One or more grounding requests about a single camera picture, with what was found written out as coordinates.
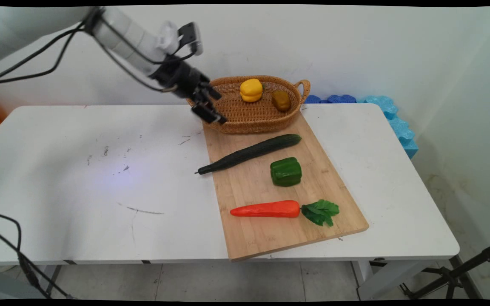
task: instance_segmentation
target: cucumber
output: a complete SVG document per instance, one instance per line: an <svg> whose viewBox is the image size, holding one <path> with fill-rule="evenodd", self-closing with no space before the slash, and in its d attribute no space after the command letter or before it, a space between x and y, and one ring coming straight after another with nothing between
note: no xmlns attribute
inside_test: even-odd
<svg viewBox="0 0 490 306"><path fill-rule="evenodd" d="M266 141L262 141L261 143L257 143L256 145L235 151L230 155L226 155L210 165L199 168L198 172L196 173L206 174L213 171L228 169L237 164L248 161L249 159L296 145L301 139L302 138L298 134L284 134L273 137Z"/></svg>

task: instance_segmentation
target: blue foam block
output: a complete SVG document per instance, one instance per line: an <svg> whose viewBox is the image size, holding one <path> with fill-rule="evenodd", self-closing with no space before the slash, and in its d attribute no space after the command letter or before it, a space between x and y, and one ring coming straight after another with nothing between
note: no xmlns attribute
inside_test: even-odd
<svg viewBox="0 0 490 306"><path fill-rule="evenodd" d="M359 103L373 103L381 108L383 114L388 120L391 120L396 116L398 112L398 107L393 105L393 99L387 96L367 96L364 99L361 99Z"/></svg>
<svg viewBox="0 0 490 306"><path fill-rule="evenodd" d="M356 103L356 99L350 95L331 95L328 97L328 102L330 103Z"/></svg>
<svg viewBox="0 0 490 306"><path fill-rule="evenodd" d="M305 99L304 103L312 103L312 104L317 104L321 102L321 98L315 96L315 95L309 95L307 99Z"/></svg>
<svg viewBox="0 0 490 306"><path fill-rule="evenodd" d="M392 120L389 120L389 124L390 127L393 128L396 137L398 137L398 140L403 146L409 144L415 137L415 133L410 130L410 124L398 118L397 115L395 115Z"/></svg>
<svg viewBox="0 0 490 306"><path fill-rule="evenodd" d="M417 147L417 144L413 141L413 139L403 147L404 147L404 151L406 151L406 154L410 159L412 159L415 153L417 153L417 151L419 150L419 147Z"/></svg>

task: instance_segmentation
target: basket handle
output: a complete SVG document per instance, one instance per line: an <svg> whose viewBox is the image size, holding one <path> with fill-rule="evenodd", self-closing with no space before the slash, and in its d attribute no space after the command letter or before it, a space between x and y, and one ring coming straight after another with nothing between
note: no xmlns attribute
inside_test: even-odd
<svg viewBox="0 0 490 306"><path fill-rule="evenodd" d="M309 96L309 91L311 90L311 83L309 83L309 81L306 79L302 79L298 83L294 84L294 87L298 88L300 84L304 87L304 93L302 95L302 100L300 101L300 104L302 104L305 102L305 99L307 99Z"/></svg>

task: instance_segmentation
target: yellow bell pepper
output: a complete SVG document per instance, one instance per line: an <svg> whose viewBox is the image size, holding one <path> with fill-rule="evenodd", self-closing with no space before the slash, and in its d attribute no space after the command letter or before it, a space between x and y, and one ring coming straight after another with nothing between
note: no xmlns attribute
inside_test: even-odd
<svg viewBox="0 0 490 306"><path fill-rule="evenodd" d="M262 97L262 83L256 78L241 83L239 94L245 102L257 102Z"/></svg>

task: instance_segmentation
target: white table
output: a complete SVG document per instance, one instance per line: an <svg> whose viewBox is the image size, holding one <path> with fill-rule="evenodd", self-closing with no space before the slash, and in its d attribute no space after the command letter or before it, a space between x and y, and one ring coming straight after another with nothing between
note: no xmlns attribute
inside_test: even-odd
<svg viewBox="0 0 490 306"><path fill-rule="evenodd" d="M353 261L364 300L459 252L379 107L302 108L370 228L250 261ZM36 264L227 260L212 177L194 174L208 161L187 105L19 107L0 126L0 213ZM391 262L373 275L376 258Z"/></svg>

